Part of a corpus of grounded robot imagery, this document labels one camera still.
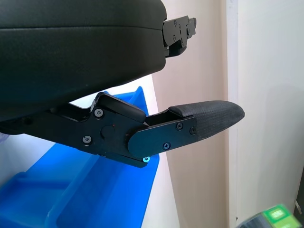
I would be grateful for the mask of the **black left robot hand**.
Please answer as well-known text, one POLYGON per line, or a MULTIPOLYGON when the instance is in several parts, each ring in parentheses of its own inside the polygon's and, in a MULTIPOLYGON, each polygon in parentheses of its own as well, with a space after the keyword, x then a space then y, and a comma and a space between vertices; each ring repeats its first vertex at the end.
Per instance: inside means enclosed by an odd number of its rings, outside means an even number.
POLYGON ((143 168, 244 118, 229 101, 147 116, 105 92, 182 54, 196 19, 168 20, 160 0, 3 0, 0 131, 28 134, 143 168))

